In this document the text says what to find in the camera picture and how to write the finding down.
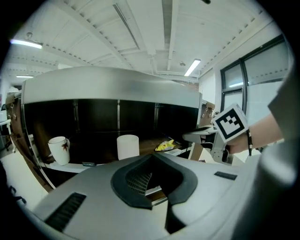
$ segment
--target white mug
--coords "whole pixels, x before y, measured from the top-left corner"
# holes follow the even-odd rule
[[[48,141],[49,149],[59,165],[66,165],[70,161],[70,141],[65,137],[55,137]]]

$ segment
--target window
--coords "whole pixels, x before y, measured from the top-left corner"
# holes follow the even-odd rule
[[[283,36],[260,46],[221,70],[221,111],[237,103],[253,124],[270,111],[288,70],[288,50]]]
[[[228,108],[231,104],[237,103],[240,108],[243,105],[243,94],[241,91],[228,92],[224,97],[224,109]]]

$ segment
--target yellow object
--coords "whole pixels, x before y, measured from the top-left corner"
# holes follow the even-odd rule
[[[168,150],[171,150],[171,149],[173,149],[173,147],[175,147],[173,142],[174,142],[174,140],[164,141],[155,148],[155,151],[168,151]]]

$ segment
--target air vent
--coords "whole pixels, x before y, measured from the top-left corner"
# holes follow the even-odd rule
[[[57,231],[62,232],[85,198],[85,195],[73,193],[45,222]]]
[[[131,170],[126,175],[126,182],[132,190],[145,196],[151,176],[150,163],[147,161]]]

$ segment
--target fluorescent light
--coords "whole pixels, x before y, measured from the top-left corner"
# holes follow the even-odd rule
[[[42,48],[42,44],[31,42],[31,41],[23,41],[23,40],[11,39],[10,43],[11,44],[25,45],[25,46],[29,46],[29,47],[36,47],[36,48],[39,48],[39,49]]]
[[[239,83],[230,85],[229,87],[230,87],[230,88],[233,88],[233,87],[237,87],[237,86],[241,86],[241,85],[243,85],[243,83],[242,83],[242,82],[239,82]]]
[[[201,62],[201,60],[199,59],[195,59],[194,62],[192,63],[192,65],[189,67],[189,69],[187,70],[187,72],[184,74],[184,76],[189,76],[193,70],[198,66],[198,64]]]
[[[33,76],[26,76],[26,75],[17,75],[19,78],[33,78]]]

